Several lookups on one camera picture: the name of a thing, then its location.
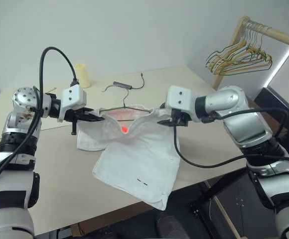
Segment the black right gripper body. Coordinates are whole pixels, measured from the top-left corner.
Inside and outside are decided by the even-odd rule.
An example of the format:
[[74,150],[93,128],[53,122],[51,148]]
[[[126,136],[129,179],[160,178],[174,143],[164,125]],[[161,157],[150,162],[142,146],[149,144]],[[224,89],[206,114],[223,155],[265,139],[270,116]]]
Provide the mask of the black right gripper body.
[[182,112],[179,109],[171,110],[171,126],[188,126],[191,117],[188,113]]

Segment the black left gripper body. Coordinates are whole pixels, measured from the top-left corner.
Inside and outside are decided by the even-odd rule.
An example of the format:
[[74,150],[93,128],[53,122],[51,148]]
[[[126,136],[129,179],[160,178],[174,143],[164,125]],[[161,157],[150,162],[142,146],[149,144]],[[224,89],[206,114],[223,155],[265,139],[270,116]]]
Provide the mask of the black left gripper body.
[[77,121],[78,120],[87,121],[87,122],[92,122],[95,120],[95,117],[90,114],[91,111],[93,111],[93,109],[81,108],[78,110],[68,110],[65,113],[64,120],[72,123],[72,131],[71,131],[72,135],[77,134]]

